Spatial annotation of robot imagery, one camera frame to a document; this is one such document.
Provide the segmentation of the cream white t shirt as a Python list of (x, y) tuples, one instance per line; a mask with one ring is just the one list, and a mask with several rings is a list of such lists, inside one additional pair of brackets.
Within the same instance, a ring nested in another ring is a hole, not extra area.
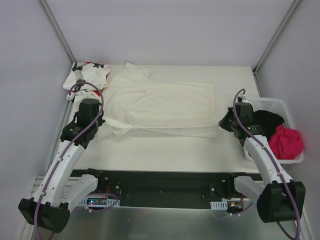
[(214, 85), (155, 81), (152, 71), (127, 63), (103, 92), (109, 132), (121, 137), (143, 130), (184, 137), (215, 138)]

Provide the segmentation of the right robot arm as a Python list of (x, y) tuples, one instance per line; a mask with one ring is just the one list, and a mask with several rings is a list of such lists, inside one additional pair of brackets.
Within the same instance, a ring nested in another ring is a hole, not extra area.
[(264, 223), (298, 221), (302, 216), (306, 188), (281, 167), (268, 144), (263, 128), (254, 120), (253, 106), (236, 102), (228, 108), (218, 125), (233, 133), (241, 146), (253, 159), (264, 186), (259, 186), (249, 176), (236, 176), (225, 184), (230, 197), (243, 194), (255, 203)]

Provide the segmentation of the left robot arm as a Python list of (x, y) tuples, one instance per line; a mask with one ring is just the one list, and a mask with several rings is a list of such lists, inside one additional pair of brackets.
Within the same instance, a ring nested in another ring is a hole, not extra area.
[(73, 120), (62, 130), (58, 151), (40, 186), (31, 198), (20, 200), (18, 209), (29, 224), (60, 233), (82, 199), (92, 192), (99, 195), (105, 191), (105, 174), (92, 168), (65, 190), (76, 163), (104, 123), (102, 117), (99, 100), (86, 98), (80, 102)]

